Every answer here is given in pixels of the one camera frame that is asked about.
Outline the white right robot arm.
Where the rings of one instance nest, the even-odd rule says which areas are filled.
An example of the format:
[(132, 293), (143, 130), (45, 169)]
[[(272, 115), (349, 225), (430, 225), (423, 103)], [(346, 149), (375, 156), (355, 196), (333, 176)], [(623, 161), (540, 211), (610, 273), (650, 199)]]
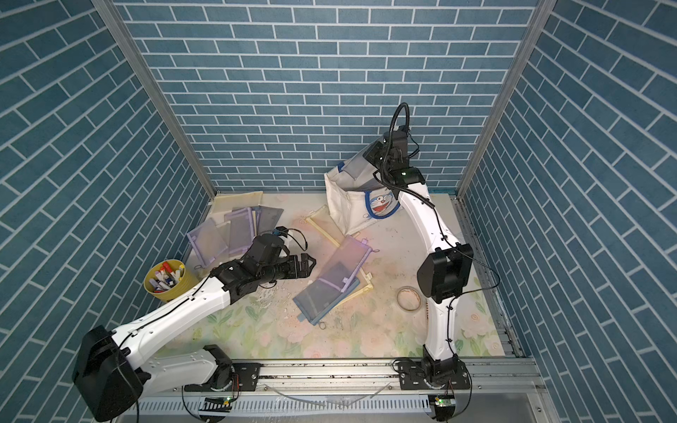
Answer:
[(424, 255), (416, 273), (426, 299), (428, 329), (423, 344), (421, 373), (435, 388), (467, 389), (470, 375), (454, 344), (458, 303), (472, 270), (474, 252), (444, 224), (433, 204), (421, 171), (410, 164), (410, 130), (401, 125), (372, 143), (363, 158), (374, 169), (374, 178), (388, 188), (414, 223)]

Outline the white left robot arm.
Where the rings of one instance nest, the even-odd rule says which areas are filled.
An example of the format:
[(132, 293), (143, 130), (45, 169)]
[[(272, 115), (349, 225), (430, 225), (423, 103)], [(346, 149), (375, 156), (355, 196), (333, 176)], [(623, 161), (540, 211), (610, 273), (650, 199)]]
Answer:
[(116, 419), (144, 396), (195, 385), (236, 392), (237, 376), (216, 345), (159, 360), (157, 352), (194, 324), (234, 305), (263, 285), (308, 278), (317, 261), (292, 255), (282, 236), (257, 236), (242, 257), (213, 268), (186, 293), (114, 330), (99, 325), (82, 338), (72, 382), (98, 422)]

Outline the grey mesh pencil pouch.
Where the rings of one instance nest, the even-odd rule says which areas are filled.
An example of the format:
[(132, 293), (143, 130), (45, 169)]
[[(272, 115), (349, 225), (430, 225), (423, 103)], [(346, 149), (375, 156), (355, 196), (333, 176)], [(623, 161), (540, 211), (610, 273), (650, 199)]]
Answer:
[(340, 188), (346, 191), (372, 191), (382, 188), (383, 185), (373, 176), (376, 167), (364, 158), (370, 148), (372, 145), (365, 146), (341, 165), (337, 176)]

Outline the teal blue mesh pouch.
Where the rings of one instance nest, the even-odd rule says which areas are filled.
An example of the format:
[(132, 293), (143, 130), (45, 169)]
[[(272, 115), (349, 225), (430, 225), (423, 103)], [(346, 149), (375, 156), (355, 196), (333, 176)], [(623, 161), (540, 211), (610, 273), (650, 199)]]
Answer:
[(297, 319), (300, 322), (308, 321), (312, 325), (317, 325), (333, 308), (347, 299), (347, 296), (352, 294), (358, 285), (360, 285), (360, 280), (354, 278), (347, 285), (346, 290), (341, 291), (322, 278), (318, 278), (294, 297), (294, 304), (301, 311)]

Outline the light purple mesh pouch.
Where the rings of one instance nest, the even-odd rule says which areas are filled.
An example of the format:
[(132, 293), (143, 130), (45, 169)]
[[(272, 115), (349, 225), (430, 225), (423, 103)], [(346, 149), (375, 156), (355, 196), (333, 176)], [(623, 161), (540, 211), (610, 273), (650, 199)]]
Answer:
[(329, 294), (347, 293), (372, 251), (366, 241), (347, 235), (317, 277), (319, 287)]

